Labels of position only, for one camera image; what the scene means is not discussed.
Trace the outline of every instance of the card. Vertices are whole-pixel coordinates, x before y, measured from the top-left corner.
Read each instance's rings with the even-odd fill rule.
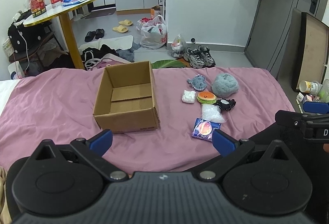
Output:
[[[220,123],[214,123],[201,118],[195,121],[192,137],[213,141],[213,132],[215,129],[220,129]]]

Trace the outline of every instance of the gray door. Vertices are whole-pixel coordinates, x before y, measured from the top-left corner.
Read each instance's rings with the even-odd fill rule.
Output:
[[[327,0],[318,0],[310,12],[311,0],[260,0],[254,27],[245,54],[255,67],[267,69],[276,77],[289,30],[293,8],[322,20]]]

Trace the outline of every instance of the black plush toy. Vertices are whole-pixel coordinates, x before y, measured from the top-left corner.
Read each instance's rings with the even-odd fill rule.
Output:
[[[234,99],[221,99],[217,100],[214,105],[218,105],[219,109],[221,109],[222,111],[230,111],[236,105],[236,101]]]

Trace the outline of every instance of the sneaker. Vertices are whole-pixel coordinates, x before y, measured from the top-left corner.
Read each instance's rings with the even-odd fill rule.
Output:
[[[215,60],[210,55],[208,47],[202,47],[201,45],[199,45],[198,50],[201,54],[202,60],[206,64],[206,67],[214,67],[216,65]]]
[[[188,47],[183,55],[185,61],[189,62],[193,68],[205,68],[206,64],[203,61],[201,54],[198,49],[191,50]]]

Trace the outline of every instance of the white tissue packet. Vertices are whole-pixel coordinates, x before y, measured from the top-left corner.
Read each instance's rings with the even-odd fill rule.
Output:
[[[182,96],[182,101],[185,103],[194,103],[195,102],[195,91],[184,91],[184,94]]]
[[[214,123],[224,123],[226,120],[220,113],[218,105],[202,104],[202,119],[211,121]]]

